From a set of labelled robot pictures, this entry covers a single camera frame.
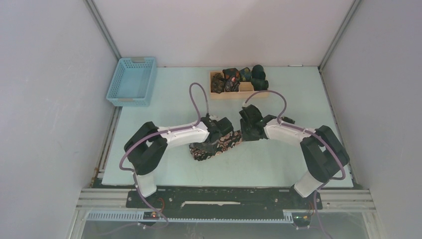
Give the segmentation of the rose patterned necktie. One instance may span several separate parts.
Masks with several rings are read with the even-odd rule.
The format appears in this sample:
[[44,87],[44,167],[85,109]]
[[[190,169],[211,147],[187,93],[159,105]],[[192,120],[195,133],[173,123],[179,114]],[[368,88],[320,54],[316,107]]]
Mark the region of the rose patterned necktie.
[[242,142],[242,130],[232,130],[227,135],[222,136],[214,144],[206,142],[191,143],[189,144],[189,150],[194,160],[204,161],[227,152],[228,150],[240,145]]

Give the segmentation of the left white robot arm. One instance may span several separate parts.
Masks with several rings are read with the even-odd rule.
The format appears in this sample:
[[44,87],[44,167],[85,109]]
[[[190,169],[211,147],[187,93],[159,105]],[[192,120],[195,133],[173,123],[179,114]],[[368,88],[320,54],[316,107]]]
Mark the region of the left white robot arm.
[[123,171],[130,171],[134,184],[140,190],[138,201],[145,207],[157,202],[157,186],[153,171],[167,149],[191,143],[211,146],[233,131],[228,118],[205,116],[197,121],[172,127],[158,127],[149,121],[128,140],[125,154],[119,163]]

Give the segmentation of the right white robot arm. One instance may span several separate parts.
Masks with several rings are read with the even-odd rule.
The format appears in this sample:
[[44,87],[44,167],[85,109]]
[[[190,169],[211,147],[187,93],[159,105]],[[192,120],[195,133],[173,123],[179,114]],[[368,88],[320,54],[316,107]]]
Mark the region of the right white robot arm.
[[350,158],[330,127],[300,127],[273,115],[262,116],[254,105],[243,107],[239,114],[244,141],[277,140],[301,149],[307,171],[293,185],[295,191],[289,195],[295,208],[304,207],[310,200],[309,195],[329,181],[346,178],[345,166]]

